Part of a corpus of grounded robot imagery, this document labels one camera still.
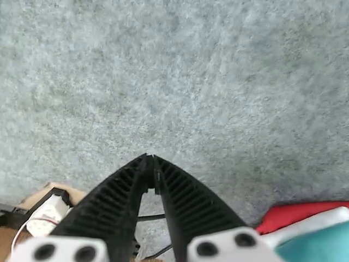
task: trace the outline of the teal object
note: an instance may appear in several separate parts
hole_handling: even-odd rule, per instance
[[[297,236],[276,252],[288,262],[348,262],[349,222]]]

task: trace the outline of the cardboard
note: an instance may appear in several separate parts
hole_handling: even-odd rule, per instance
[[[70,201],[73,205],[76,205],[81,199],[86,195],[84,192],[77,190],[75,188],[66,186],[64,184],[50,182],[48,183],[42,190],[30,195],[25,200],[23,200],[18,207],[22,209],[30,209],[34,206],[43,196],[45,196],[53,187],[64,189],[69,193]],[[5,262],[7,256],[11,251],[11,243],[12,240],[17,233],[16,230],[11,228],[0,227],[0,262]],[[18,238],[18,242],[20,243],[23,240],[31,237],[31,235],[27,232],[22,232]],[[162,260],[151,259],[151,260],[143,260],[149,262],[162,262]]]

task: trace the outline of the white component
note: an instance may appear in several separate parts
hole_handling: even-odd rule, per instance
[[[32,237],[19,244],[7,262],[109,262],[105,242],[86,237]]]
[[[283,261],[255,230],[247,227],[194,238],[188,245],[187,258],[188,262]]]
[[[318,231],[347,221],[349,221],[349,209],[341,206],[336,209],[321,212],[275,232],[262,235],[262,240],[270,248],[275,248],[296,236]]]
[[[59,195],[52,195],[47,199],[34,213],[31,215],[32,218],[49,218],[56,222],[60,222],[69,210],[69,206],[63,201]],[[27,230],[34,237],[47,236],[55,225],[48,221],[32,220],[27,223]]]

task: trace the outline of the floor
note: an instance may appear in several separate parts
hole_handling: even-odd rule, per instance
[[[249,224],[349,198],[349,2],[0,0],[0,199],[148,152]],[[160,213],[147,194],[141,214]],[[148,254],[165,222],[138,230]],[[171,252],[164,255],[173,261]]]

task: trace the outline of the white object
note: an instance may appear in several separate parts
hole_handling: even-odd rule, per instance
[[[52,245],[51,252],[42,252],[46,258],[38,259],[39,249]],[[107,248],[103,240],[89,239],[86,237],[68,237],[68,236],[48,236],[48,237],[32,237],[16,247],[15,252],[7,260],[7,262],[76,262],[76,256],[81,254],[83,248],[91,248],[94,250],[94,257],[90,262],[109,262]]]
[[[296,236],[318,231],[347,221],[349,221],[349,209],[341,206],[313,215],[275,232],[262,235],[261,237],[270,248],[275,248]]]
[[[55,224],[33,218],[47,218],[59,223],[67,214],[69,206],[59,195],[52,195],[38,209],[34,211],[27,223],[27,230],[34,237],[47,236]]]
[[[32,218],[31,220],[27,220],[23,223],[23,225],[21,225],[21,227],[19,228],[19,230],[17,231],[15,237],[13,238],[12,240],[12,244],[11,244],[11,254],[14,252],[14,249],[15,249],[15,246],[16,246],[16,242],[17,242],[17,239],[18,237],[20,236],[21,232],[23,231],[23,229],[25,228],[25,226],[30,222],[30,221],[47,221],[51,224],[53,224],[54,226],[57,225],[57,222],[56,221],[53,221],[53,220],[50,220],[48,218]]]
[[[255,241],[253,246],[239,246],[236,237],[246,234]],[[216,254],[200,254],[199,246],[210,243],[216,247]],[[188,262],[282,262],[283,260],[270,249],[261,236],[252,228],[240,227],[210,235],[195,237],[188,245]]]

